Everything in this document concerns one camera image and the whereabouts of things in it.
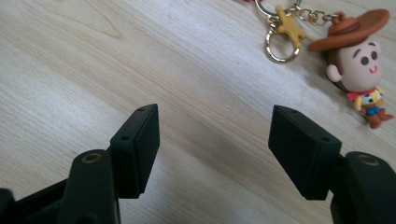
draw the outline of black clamp jaw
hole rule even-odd
[[[396,223],[396,174],[376,156],[340,155],[341,142],[297,110],[274,106],[268,146],[307,200],[333,193],[335,224]]]
[[[144,193],[160,146],[158,106],[137,109],[107,150],[78,155],[69,178],[15,202],[0,189],[0,223],[120,223],[119,198]]]

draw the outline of wood grain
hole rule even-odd
[[[265,3],[275,4],[290,1]],[[302,7],[390,11],[372,38],[383,50],[386,108],[396,114],[396,3]],[[328,25],[298,24],[304,46],[327,34]],[[369,152],[393,169],[396,121],[368,128],[326,79],[318,53],[269,61],[266,32],[242,0],[2,1],[0,187],[20,199],[65,179],[79,153],[107,148],[135,109],[156,103],[162,143],[146,193],[120,202],[123,223],[332,223],[332,195],[306,201],[268,149],[273,106],[306,114],[343,142],[342,154]]]

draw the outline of toy figure face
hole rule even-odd
[[[349,91],[367,91],[379,83],[383,75],[379,53],[379,45],[371,40],[340,49],[344,69],[341,82]]]

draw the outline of keychain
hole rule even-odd
[[[367,119],[372,129],[378,128],[382,121],[393,119],[386,114],[381,88],[377,87],[383,76],[380,57],[381,48],[377,42],[370,40],[389,20],[386,9],[370,10],[358,18],[347,18],[343,12],[328,14],[323,11],[300,8],[302,0],[296,0],[293,7],[283,10],[276,6],[276,13],[266,10],[261,0],[255,0],[258,9],[267,16],[270,26],[265,37],[265,49],[270,59],[276,63],[293,60],[300,52],[300,39],[306,34],[300,31],[294,18],[308,21],[314,25],[332,23],[328,37],[315,41],[308,46],[311,51],[324,52],[328,58],[327,77],[340,90],[347,93],[355,110]],[[289,58],[281,59],[271,51],[271,37],[287,35],[293,43],[294,52]]]

